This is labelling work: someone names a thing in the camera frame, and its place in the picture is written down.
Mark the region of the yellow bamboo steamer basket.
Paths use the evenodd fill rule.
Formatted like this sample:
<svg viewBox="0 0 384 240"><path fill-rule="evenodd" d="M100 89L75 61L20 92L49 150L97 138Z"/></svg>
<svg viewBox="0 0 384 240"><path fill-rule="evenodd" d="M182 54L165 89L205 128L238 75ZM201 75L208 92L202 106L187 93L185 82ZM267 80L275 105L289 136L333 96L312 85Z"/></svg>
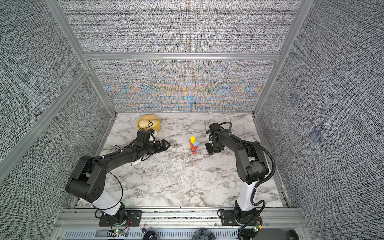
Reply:
<svg viewBox="0 0 384 240"><path fill-rule="evenodd" d="M137 127L139 130L154 130L159 133L161 131L161 122L155 115L145 115L138 120Z"/></svg>

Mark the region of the aluminium front rail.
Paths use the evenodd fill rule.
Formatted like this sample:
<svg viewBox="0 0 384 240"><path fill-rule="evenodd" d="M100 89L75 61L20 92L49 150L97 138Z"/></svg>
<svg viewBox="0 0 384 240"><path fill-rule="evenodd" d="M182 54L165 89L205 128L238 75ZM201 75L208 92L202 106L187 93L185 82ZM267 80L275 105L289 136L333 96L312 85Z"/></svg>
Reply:
<svg viewBox="0 0 384 240"><path fill-rule="evenodd" d="M126 210L142 211L139 227L156 229L175 228L237 228L224 227L217 214L218 208L127 208ZM95 217L95 209L76 208L62 210L55 229L98 229L99 219ZM261 213L263 228L294 228L307 227L300 209L297 208L265 208Z"/></svg>

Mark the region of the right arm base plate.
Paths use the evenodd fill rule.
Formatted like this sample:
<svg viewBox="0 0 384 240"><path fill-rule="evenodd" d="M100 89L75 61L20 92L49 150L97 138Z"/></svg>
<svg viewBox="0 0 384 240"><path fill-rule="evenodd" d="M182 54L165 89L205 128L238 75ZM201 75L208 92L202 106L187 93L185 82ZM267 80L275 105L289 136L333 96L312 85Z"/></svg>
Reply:
<svg viewBox="0 0 384 240"><path fill-rule="evenodd" d="M236 220L234 210L219 209L217 211L217 214L221 219L222 226L224 226L224 227L233 227L233 226L240 226L241 225Z"/></svg>

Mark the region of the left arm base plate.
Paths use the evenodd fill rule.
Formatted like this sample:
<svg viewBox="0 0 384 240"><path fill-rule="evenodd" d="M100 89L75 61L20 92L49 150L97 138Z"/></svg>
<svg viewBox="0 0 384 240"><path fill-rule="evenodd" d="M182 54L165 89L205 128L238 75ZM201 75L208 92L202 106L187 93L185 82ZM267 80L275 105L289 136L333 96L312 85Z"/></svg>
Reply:
<svg viewBox="0 0 384 240"><path fill-rule="evenodd" d="M119 220L115 216L102 214L99 221L99 227L138 227L142 218L142 211L140 210L126 210L126 216Z"/></svg>

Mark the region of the red rectangular block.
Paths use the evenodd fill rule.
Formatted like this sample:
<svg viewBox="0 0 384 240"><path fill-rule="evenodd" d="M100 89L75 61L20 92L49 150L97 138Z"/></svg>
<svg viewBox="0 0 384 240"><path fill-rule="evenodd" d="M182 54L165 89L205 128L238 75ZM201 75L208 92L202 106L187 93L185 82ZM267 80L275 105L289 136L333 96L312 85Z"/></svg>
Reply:
<svg viewBox="0 0 384 240"><path fill-rule="evenodd" d="M197 150L198 146L194 146L193 144L190 144L191 151L194 152Z"/></svg>

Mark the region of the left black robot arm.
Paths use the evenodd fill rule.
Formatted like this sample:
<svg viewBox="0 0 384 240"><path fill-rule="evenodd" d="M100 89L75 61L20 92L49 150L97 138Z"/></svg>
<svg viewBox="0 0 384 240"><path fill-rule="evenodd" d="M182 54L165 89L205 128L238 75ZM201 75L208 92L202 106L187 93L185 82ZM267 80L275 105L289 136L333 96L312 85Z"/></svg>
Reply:
<svg viewBox="0 0 384 240"><path fill-rule="evenodd" d="M128 216L126 207L122 203L124 188L112 170L125 164L145 161L145 156L150 157L164 152L170 146L171 144L166 140L157 140L154 130L139 130L134 140L122 148L116 146L115 152L96 157L81 157L66 184L66 192L85 200L100 211L101 221L106 221L111 226L126 225ZM108 174L118 181L121 188L121 196L118 200L105 190Z"/></svg>

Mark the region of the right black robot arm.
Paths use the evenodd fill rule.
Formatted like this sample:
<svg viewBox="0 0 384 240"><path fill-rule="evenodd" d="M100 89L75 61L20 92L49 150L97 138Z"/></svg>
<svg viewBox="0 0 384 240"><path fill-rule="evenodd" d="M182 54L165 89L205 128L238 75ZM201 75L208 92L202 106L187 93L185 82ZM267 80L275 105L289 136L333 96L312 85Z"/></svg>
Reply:
<svg viewBox="0 0 384 240"><path fill-rule="evenodd" d="M234 218L243 225L261 211L257 206L256 193L263 183L273 177L276 164L271 154L259 142L250 142L232 133L232 123L213 123L206 132L206 149L211 156L228 148L235 154L236 169L242 181L238 199L235 201Z"/></svg>

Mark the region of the white alarm clock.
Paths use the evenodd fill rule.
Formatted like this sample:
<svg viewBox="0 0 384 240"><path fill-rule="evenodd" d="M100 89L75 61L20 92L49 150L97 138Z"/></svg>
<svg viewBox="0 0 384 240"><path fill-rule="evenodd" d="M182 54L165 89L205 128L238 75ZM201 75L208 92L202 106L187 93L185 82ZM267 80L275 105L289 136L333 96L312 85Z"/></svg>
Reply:
<svg viewBox="0 0 384 240"><path fill-rule="evenodd" d="M131 163L131 166L136 166L136 165L138 165L138 164L140 164L140 163L141 163L141 159L132 162L132 163Z"/></svg>

